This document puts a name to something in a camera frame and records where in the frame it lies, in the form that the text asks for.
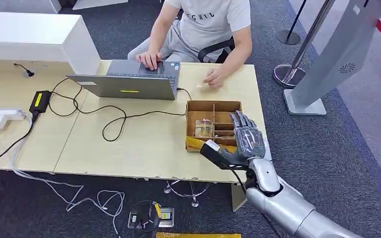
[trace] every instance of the robotic arm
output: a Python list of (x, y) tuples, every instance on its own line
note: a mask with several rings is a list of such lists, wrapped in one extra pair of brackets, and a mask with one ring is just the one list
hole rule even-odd
[(224, 170), (246, 171), (246, 197), (285, 232), (299, 238), (359, 238), (315, 210), (302, 194), (280, 178), (272, 164), (266, 136), (240, 111), (231, 114), (237, 150), (231, 154), (212, 140), (200, 153)]

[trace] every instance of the laptop keyboard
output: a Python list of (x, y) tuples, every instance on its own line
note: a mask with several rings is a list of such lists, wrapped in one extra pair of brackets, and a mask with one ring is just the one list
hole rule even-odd
[(175, 77), (172, 75), (157, 75), (157, 74), (131, 74), (131, 73), (117, 73), (110, 72), (108, 76), (119, 76), (119, 77), (137, 77), (137, 78), (167, 78), (170, 81), (170, 86), (174, 89), (175, 87)]

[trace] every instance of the man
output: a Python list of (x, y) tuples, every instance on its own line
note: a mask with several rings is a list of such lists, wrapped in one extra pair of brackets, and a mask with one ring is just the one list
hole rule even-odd
[[(180, 9), (184, 13), (175, 20)], [(252, 53), (251, 9), (249, 0), (165, 0), (148, 39), (129, 52), (147, 68), (157, 69), (157, 61), (198, 62), (205, 47), (233, 36), (234, 50), (224, 64), (211, 70), (204, 83), (220, 88)], [(222, 50), (209, 54), (215, 61)]]

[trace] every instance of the black chair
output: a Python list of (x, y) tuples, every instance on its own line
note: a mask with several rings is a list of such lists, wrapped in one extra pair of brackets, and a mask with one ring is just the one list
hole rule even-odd
[(223, 52), (220, 54), (216, 62), (206, 62), (206, 63), (224, 63), (226, 61), (227, 56), (229, 56), (229, 53), (227, 52), (227, 48), (230, 48), (230, 51), (234, 50), (234, 39), (231, 37), (228, 41), (224, 41), (212, 46), (208, 46), (207, 48), (202, 49), (198, 53), (198, 59), (201, 63), (205, 63), (204, 58), (207, 54), (223, 49)]

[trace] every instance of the cardboard box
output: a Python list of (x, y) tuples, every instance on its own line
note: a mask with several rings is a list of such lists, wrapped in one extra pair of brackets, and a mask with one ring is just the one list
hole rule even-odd
[[(234, 136), (234, 125), (230, 113), (242, 110), (242, 104), (238, 101), (188, 101), (186, 105), (186, 137), (202, 141), (209, 139), (217, 144), (225, 146), (236, 146), (233, 138), (215, 138)], [(213, 122), (213, 129), (209, 137), (196, 137), (195, 124), (197, 120), (208, 119)], [(194, 148), (186, 142), (186, 150), (189, 152), (199, 152), (199, 148)]]

